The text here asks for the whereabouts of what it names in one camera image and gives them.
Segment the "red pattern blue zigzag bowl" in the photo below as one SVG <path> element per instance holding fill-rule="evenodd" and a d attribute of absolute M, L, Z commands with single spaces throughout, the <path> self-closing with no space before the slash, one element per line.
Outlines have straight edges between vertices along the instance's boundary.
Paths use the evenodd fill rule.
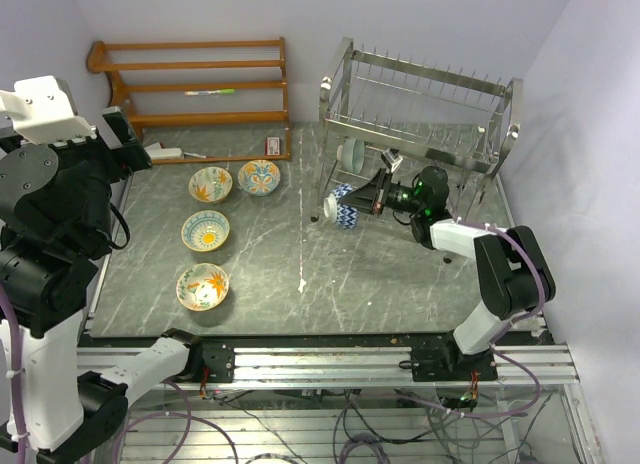
<path fill-rule="evenodd" d="M 324 217 L 342 229 L 355 229 L 359 220 L 359 211 L 356 208 L 339 202 L 352 190 L 350 184 L 340 184 L 324 199 Z"/>

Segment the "teal dotted grey bowl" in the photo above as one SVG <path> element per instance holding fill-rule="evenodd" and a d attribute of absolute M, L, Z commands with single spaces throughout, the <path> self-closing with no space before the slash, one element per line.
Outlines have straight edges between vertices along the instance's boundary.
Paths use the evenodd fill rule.
<path fill-rule="evenodd" d="M 356 138 L 347 138 L 337 150 L 337 161 L 342 170 L 359 174 L 364 166 L 365 143 Z"/>

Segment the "orange flower green bowl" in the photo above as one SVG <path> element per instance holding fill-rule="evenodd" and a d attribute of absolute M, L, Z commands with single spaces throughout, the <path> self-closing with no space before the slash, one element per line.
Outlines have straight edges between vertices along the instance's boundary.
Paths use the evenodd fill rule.
<path fill-rule="evenodd" d="M 229 287 L 229 277 L 220 266 L 199 263 L 180 276 L 176 283 L 176 295 L 186 309 L 204 312 L 220 305 Z"/>

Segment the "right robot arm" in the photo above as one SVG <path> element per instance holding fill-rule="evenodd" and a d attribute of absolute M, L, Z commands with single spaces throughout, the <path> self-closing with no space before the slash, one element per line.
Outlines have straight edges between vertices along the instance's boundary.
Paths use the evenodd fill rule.
<path fill-rule="evenodd" d="M 541 311 L 556 295 L 556 285 L 533 231 L 527 226 L 497 228 L 454 219 L 448 208 L 448 175 L 437 166 L 423 168 L 405 186 L 380 169 L 360 188 L 343 187 L 327 204 L 338 223 L 384 210 L 408 215 L 414 240 L 430 250 L 448 252 L 476 265 L 480 301 L 431 356 L 413 355 L 401 367 L 414 374 L 442 372 L 459 380 L 471 374 L 490 347 L 517 322 Z"/>

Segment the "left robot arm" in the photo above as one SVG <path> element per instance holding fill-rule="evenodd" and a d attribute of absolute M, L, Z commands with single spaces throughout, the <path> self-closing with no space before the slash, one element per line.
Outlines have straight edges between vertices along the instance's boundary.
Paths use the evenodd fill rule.
<path fill-rule="evenodd" d="M 40 463 L 80 461 L 144 394 L 202 377 L 209 357 L 199 337 L 171 328 L 111 368 L 78 369 L 87 289 L 123 222 L 111 187 L 151 165 L 125 113 L 103 116 L 118 147 L 95 128 L 41 144 L 1 131 L 1 345 L 11 390 L 1 445 L 18 460 L 33 452 Z"/>

